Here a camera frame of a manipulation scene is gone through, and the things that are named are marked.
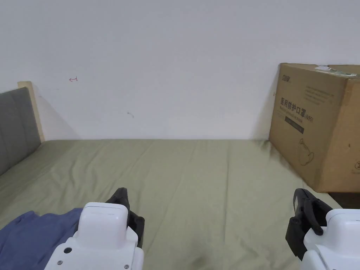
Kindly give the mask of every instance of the wrinkled fabric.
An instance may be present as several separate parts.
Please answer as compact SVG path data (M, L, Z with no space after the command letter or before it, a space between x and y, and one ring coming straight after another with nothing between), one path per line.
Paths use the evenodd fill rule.
M120 187L145 218L144 270L299 268L285 234L295 189L313 191L268 141L47 141L0 177L0 228Z
M74 235L82 209L38 216L29 211L0 230L0 269L43 270L55 248Z

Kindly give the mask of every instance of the gray headboard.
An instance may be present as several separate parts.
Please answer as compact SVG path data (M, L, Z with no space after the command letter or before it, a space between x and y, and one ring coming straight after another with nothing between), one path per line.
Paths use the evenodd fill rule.
M33 153L42 142L31 82L0 94L0 175Z

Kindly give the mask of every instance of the white wall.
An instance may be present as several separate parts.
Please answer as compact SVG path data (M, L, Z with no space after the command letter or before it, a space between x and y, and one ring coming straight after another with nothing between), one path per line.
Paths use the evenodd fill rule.
M34 83L48 140L267 138L278 64L359 64L359 10L330 0L2 1L0 91Z

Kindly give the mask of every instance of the cardboard box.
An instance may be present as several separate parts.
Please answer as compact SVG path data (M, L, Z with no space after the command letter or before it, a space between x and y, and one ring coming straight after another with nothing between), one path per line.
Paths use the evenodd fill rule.
M269 139L317 192L360 192L360 66L280 65Z

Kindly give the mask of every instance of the green bed sheet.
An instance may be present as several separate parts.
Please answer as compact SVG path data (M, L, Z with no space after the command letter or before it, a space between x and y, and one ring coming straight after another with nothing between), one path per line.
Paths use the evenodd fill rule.
M119 187L145 218L145 270L299 268L285 233L294 190L311 189L268 141L47 141L0 177L0 227Z

